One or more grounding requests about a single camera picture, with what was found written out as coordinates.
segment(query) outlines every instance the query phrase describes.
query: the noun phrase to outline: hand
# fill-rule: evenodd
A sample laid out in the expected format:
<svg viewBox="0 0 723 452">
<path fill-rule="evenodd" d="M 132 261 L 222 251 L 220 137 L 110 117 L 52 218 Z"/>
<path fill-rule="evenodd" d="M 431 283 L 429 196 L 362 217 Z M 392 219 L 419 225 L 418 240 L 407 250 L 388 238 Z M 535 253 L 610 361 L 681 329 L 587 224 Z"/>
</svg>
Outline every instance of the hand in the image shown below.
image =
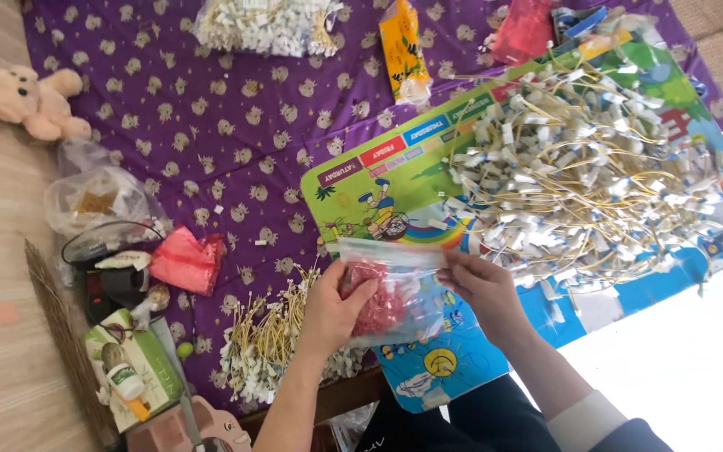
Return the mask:
<svg viewBox="0 0 723 452">
<path fill-rule="evenodd" d="M 445 256 L 453 277 L 440 281 L 470 305 L 487 340 L 503 350 L 537 334 L 508 270 L 460 251 Z"/>
<path fill-rule="evenodd" d="M 309 354 L 326 360 L 348 342 L 359 311 L 375 294 L 378 282 L 367 281 L 359 285 L 346 300 L 342 300 L 339 286 L 345 276 L 345 269 L 345 262 L 337 259 L 308 290 L 295 355 Z"/>
</svg>

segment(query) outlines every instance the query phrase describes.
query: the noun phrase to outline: blue label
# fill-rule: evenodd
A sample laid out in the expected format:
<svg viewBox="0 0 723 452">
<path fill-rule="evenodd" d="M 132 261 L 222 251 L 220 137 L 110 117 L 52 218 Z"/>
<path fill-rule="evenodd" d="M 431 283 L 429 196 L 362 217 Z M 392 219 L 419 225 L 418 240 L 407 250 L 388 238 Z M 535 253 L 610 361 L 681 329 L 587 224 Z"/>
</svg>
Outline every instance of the blue label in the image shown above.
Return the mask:
<svg viewBox="0 0 723 452">
<path fill-rule="evenodd" d="M 429 137 L 445 131 L 445 129 L 450 126 L 451 123 L 448 122 L 448 118 L 446 118 L 445 115 L 438 116 L 424 122 L 420 126 L 407 130 L 403 134 L 403 139 L 407 142 L 407 147 L 414 146 Z"/>
</svg>

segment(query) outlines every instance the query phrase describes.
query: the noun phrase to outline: small green ball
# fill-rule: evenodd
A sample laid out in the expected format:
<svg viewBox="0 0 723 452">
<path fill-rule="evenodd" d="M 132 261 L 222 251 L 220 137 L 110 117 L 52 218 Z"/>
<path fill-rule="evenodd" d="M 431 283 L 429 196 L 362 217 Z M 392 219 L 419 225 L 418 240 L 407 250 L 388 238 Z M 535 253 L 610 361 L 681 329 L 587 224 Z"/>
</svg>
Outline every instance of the small green ball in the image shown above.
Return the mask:
<svg viewBox="0 0 723 452">
<path fill-rule="evenodd" d="M 195 352 L 195 346 L 191 342 L 184 342 L 177 346 L 177 357 L 181 360 L 188 358 Z"/>
</svg>

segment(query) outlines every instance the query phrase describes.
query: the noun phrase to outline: black pants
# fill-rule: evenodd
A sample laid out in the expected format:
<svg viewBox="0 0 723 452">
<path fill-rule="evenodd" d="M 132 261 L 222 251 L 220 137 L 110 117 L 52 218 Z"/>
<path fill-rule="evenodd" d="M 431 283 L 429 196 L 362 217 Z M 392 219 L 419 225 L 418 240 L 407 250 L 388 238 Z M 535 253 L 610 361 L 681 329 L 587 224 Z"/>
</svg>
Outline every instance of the black pants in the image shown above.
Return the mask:
<svg viewBox="0 0 723 452">
<path fill-rule="evenodd" d="M 356 452 L 371 450 L 558 451 L 546 422 L 509 375 L 448 404 L 446 422 L 438 408 L 412 414 L 387 390 Z"/>
</svg>

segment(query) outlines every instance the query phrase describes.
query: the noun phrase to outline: left hand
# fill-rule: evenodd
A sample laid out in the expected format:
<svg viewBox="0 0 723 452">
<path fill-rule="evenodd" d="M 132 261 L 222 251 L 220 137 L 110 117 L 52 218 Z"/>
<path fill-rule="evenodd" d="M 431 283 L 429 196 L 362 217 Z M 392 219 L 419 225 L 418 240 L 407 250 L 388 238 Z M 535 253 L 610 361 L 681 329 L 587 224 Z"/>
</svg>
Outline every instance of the left hand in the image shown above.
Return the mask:
<svg viewBox="0 0 723 452">
<path fill-rule="evenodd" d="M 345 345 L 362 307 L 372 297 L 378 282 L 367 281 L 356 288 L 346 300 L 339 296 L 339 286 L 347 265 L 336 259 L 308 290 L 303 325 L 297 339 L 295 355 L 309 354 L 327 360 L 336 349 Z"/>
</svg>

